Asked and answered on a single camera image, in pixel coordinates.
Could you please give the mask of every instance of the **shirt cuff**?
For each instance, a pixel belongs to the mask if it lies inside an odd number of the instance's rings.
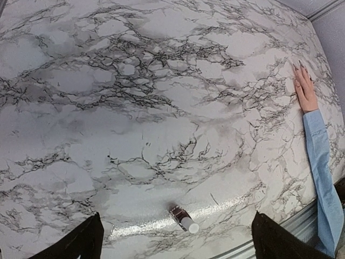
[[[304,114],[303,124],[306,132],[310,132],[310,134],[317,133],[321,130],[326,130],[320,110],[315,110]]]

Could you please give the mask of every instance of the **hand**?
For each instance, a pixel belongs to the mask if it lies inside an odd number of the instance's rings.
[[[300,61],[301,66],[298,68],[295,65],[295,76],[294,84],[296,93],[298,96],[298,101],[304,113],[312,112],[317,110],[318,100],[316,99],[316,94],[314,91],[314,83],[310,77],[308,70],[303,66]]]

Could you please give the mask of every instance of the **gray wall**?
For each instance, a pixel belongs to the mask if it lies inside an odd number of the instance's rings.
[[[345,3],[315,20],[313,25],[327,56],[345,115]]]

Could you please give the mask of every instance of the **metal edge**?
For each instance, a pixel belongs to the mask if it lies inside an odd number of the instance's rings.
[[[330,3],[325,4],[323,7],[319,8],[315,12],[312,12],[310,15],[307,16],[307,18],[314,22],[320,18],[322,18],[324,15],[329,13],[330,11],[337,8],[340,4],[344,3],[345,0],[333,0]]]
[[[299,240],[309,243],[318,233],[316,201],[313,201],[301,211],[284,221],[281,226],[288,230]],[[255,258],[253,240],[250,240],[225,253],[212,257],[212,259],[252,259]]]

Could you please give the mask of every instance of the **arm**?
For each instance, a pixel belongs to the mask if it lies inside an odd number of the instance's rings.
[[[320,242],[316,248],[334,257],[344,224],[344,214],[328,168],[328,135],[318,108],[314,83],[308,70],[303,64],[300,68],[294,67],[295,89],[300,106],[305,113],[303,123],[307,139],[307,152],[318,196],[318,236]]]
[[[316,248],[334,257],[344,223],[344,214],[328,168],[328,135],[320,110],[306,113],[303,116],[303,123],[310,167],[318,196],[318,236],[321,242]]]

